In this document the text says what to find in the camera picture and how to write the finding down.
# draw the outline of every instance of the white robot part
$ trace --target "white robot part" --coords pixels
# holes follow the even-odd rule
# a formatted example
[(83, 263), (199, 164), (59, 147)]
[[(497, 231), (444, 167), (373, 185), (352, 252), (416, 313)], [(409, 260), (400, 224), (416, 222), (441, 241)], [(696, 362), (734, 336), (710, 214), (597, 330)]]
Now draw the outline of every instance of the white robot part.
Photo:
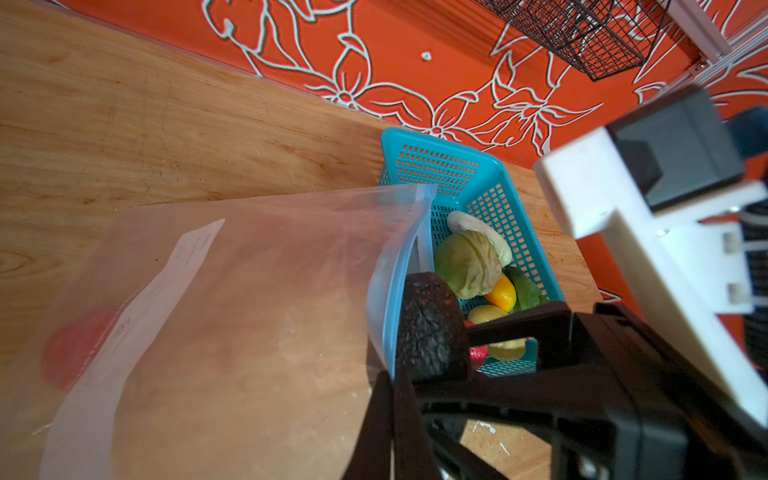
[(648, 324), (768, 426), (768, 388), (715, 315), (753, 308), (741, 227), (698, 223), (767, 198), (765, 185), (723, 187), (651, 212), (604, 127), (543, 157), (534, 171), (565, 233), (602, 233)]

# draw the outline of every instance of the green leafy vegetable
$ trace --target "green leafy vegetable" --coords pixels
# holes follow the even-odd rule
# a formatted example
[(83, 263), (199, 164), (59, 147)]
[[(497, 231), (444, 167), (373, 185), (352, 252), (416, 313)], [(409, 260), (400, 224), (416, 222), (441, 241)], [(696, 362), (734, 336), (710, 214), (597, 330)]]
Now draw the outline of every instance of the green leafy vegetable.
[(498, 255), (499, 261), (502, 263), (502, 266), (509, 265), (512, 261), (512, 250), (509, 248), (507, 240), (504, 240), (504, 237), (486, 222), (458, 210), (452, 211), (448, 215), (446, 222), (452, 233), (472, 230), (485, 235), (488, 240), (490, 240), (494, 250), (496, 250), (496, 254)]
[(454, 233), (435, 251), (435, 273), (462, 300), (485, 295), (502, 278), (502, 264), (491, 241), (482, 233)]
[(512, 312), (522, 312), (549, 302), (549, 299), (541, 294), (541, 290), (533, 283), (533, 280), (516, 266), (505, 266), (504, 275), (512, 281), (512, 285), (515, 286), (518, 293), (518, 301), (512, 308)]

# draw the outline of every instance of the black wire rack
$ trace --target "black wire rack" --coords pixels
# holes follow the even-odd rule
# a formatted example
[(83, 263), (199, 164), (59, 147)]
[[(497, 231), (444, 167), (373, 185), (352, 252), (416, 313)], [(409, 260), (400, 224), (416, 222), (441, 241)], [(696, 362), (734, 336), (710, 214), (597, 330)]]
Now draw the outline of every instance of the black wire rack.
[(672, 0), (475, 1), (597, 81), (648, 61)]

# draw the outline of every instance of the red strawberry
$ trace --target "red strawberry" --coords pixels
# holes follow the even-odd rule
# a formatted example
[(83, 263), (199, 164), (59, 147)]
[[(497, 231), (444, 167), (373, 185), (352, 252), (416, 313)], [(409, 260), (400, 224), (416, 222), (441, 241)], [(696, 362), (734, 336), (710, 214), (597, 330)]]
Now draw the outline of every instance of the red strawberry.
[[(464, 321), (466, 326), (472, 326), (472, 322)], [(473, 370), (480, 370), (480, 367), (485, 363), (485, 359), (488, 357), (488, 346), (473, 346), (469, 349), (469, 362), (472, 364)]]

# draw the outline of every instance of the orange pepper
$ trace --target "orange pepper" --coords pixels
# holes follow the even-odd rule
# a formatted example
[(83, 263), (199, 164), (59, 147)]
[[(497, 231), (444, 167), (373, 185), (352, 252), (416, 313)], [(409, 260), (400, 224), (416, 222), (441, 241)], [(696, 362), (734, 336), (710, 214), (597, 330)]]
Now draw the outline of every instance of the orange pepper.
[(509, 313), (515, 306), (515, 302), (518, 301), (518, 293), (509, 278), (502, 274), (502, 278), (498, 279), (493, 290), (485, 296), (485, 299)]

